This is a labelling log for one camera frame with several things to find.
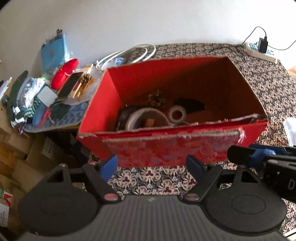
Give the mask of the large tape roll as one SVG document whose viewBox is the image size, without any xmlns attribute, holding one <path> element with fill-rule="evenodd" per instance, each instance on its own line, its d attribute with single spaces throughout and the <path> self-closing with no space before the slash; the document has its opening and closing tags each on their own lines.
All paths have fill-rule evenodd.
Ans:
<svg viewBox="0 0 296 241">
<path fill-rule="evenodd" d="M 133 112 L 125 124 L 126 131 L 139 128 L 162 128 L 171 126 L 166 115 L 155 108 L 140 108 Z"/>
</svg>

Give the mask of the red cardboard box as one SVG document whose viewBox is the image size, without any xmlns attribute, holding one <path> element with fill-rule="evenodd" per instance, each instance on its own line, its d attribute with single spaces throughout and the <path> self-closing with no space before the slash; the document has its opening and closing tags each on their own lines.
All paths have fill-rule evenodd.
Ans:
<svg viewBox="0 0 296 241">
<path fill-rule="evenodd" d="M 205 105 L 184 126 L 117 131 L 119 112 L 144 106 L 163 93 L 164 113 L 180 98 Z M 118 156 L 122 167 L 184 165 L 187 155 L 204 163 L 226 160 L 232 145 L 253 144 L 267 127 L 266 112 L 228 57 L 151 60 L 106 70 L 77 138 L 100 159 Z"/>
</svg>

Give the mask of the black box in carton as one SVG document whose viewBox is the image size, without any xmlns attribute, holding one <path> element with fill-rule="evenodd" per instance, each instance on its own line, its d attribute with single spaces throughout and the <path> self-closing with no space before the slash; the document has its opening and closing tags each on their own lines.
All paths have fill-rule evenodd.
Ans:
<svg viewBox="0 0 296 241">
<path fill-rule="evenodd" d="M 115 131 L 123 131 L 125 130 L 126 122 L 130 116 L 130 112 L 127 109 L 123 109 L 119 114 L 117 118 L 117 122 L 115 125 Z"/>
</svg>

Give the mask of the black cloth item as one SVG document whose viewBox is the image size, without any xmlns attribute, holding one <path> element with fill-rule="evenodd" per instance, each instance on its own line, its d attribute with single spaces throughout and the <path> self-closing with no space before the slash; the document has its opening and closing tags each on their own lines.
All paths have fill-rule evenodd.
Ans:
<svg viewBox="0 0 296 241">
<path fill-rule="evenodd" d="M 185 109 L 186 113 L 194 113 L 196 111 L 203 111 L 205 104 L 193 98 L 179 98 L 173 102 L 173 105 L 181 106 Z"/>
</svg>

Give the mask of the small tape roll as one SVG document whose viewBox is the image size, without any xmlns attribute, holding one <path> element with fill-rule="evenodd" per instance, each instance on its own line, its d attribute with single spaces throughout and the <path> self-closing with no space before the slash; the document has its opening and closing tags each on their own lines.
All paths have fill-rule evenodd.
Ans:
<svg viewBox="0 0 296 241">
<path fill-rule="evenodd" d="M 179 124 L 185 121 L 186 117 L 186 110 L 180 105 L 174 105 L 168 111 L 168 120 L 170 123 Z"/>
</svg>

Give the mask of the blue checkered cloth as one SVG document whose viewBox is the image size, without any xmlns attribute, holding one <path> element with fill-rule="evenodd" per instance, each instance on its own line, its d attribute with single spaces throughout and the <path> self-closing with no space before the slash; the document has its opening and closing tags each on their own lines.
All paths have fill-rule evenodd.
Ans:
<svg viewBox="0 0 296 241">
<path fill-rule="evenodd" d="M 57 104 L 51 110 L 50 118 L 47 118 L 42 126 L 33 126 L 32 123 L 27 123 L 24 126 L 24 131 L 27 133 L 40 133 L 77 126 L 81 123 L 88 104 L 88 101 L 78 105 Z"/>
</svg>

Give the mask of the patterned tablecloth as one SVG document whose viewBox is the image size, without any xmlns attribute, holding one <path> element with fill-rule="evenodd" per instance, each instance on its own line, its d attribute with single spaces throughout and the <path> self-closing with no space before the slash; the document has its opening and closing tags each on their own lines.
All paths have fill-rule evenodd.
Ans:
<svg viewBox="0 0 296 241">
<path fill-rule="evenodd" d="M 269 121 L 257 144 L 288 145 L 283 121 L 295 117 L 295 80 L 280 62 L 274 64 L 251 57 L 240 46 L 198 43 L 158 45 L 153 58 L 197 55 L 229 57 L 252 87 Z M 174 166 L 118 168 L 108 183 L 121 197 L 128 194 L 183 196 L 196 181 L 185 167 Z"/>
</svg>

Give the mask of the pine cone in box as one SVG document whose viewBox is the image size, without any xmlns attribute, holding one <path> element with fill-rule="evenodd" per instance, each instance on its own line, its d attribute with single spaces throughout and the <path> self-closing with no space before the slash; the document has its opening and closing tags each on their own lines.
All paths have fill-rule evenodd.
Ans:
<svg viewBox="0 0 296 241">
<path fill-rule="evenodd" d="M 166 99 L 161 91 L 157 90 L 148 95 L 148 105 L 153 108 L 164 108 Z"/>
</svg>

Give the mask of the black smartphone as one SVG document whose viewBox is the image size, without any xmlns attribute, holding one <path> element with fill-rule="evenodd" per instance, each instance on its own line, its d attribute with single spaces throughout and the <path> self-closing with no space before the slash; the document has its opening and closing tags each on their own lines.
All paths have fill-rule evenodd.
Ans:
<svg viewBox="0 0 296 241">
<path fill-rule="evenodd" d="M 76 86 L 79 78 L 82 76 L 83 72 L 73 73 L 69 79 L 65 82 L 63 87 L 61 88 L 58 98 L 66 98 L 69 96 L 72 89 Z"/>
</svg>

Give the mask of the pine cone on table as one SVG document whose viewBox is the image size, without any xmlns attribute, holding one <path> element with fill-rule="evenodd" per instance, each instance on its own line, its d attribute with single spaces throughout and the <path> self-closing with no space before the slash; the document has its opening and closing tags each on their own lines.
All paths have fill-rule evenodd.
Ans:
<svg viewBox="0 0 296 241">
<path fill-rule="evenodd" d="M 78 89 L 78 92 L 76 94 L 76 97 L 78 98 L 78 100 L 81 100 L 83 94 L 86 93 L 88 87 L 93 84 L 95 82 L 95 78 L 93 78 L 92 76 L 90 76 L 90 74 L 85 74 L 82 76 L 81 79 L 81 85 Z"/>
</svg>

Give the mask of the pile of folded clothes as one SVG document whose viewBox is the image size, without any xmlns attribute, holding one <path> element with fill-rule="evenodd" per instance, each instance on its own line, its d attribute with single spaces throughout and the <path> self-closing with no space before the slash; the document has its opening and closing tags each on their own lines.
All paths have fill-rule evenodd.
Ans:
<svg viewBox="0 0 296 241">
<path fill-rule="evenodd" d="M 13 128 L 21 128 L 33 119 L 41 104 L 37 95 L 45 86 L 45 78 L 29 77 L 27 70 L 14 81 L 6 106 L 8 122 Z"/>
</svg>

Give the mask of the red oval case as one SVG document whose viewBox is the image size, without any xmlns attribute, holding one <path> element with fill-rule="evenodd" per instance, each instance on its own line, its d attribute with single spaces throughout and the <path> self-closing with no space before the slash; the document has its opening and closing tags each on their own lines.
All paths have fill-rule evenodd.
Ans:
<svg viewBox="0 0 296 241">
<path fill-rule="evenodd" d="M 54 74 L 54 77 L 51 82 L 51 88 L 53 90 L 60 89 L 67 80 L 67 78 L 71 76 L 72 72 L 76 69 L 78 63 L 78 59 L 74 58 L 63 64 Z"/>
</svg>

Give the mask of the white power strip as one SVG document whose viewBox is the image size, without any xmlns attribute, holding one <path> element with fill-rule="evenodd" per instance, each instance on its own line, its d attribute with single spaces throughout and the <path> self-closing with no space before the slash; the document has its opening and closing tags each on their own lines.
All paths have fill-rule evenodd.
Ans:
<svg viewBox="0 0 296 241">
<path fill-rule="evenodd" d="M 257 44 L 245 43 L 244 49 L 246 53 L 252 57 L 269 61 L 271 63 L 278 62 L 278 59 L 274 56 L 273 52 L 271 52 L 269 49 L 267 49 L 265 53 L 259 52 Z"/>
</svg>

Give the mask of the black charger plug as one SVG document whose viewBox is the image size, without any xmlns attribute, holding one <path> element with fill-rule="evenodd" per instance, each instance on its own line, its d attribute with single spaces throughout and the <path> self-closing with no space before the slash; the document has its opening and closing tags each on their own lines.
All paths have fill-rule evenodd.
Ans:
<svg viewBox="0 0 296 241">
<path fill-rule="evenodd" d="M 268 47 L 268 41 L 267 41 L 267 37 L 264 38 L 259 38 L 259 42 L 258 42 L 258 51 L 260 53 L 265 54 L 267 51 L 267 47 Z"/>
</svg>

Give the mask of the blue pouch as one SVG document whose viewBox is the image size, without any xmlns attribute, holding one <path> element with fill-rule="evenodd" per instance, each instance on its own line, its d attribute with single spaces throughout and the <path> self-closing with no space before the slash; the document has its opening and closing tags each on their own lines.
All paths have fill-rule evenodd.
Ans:
<svg viewBox="0 0 296 241">
<path fill-rule="evenodd" d="M 62 29 L 56 30 L 56 36 L 46 39 L 41 47 L 43 73 L 48 73 L 66 62 L 68 57 L 66 39 Z"/>
</svg>

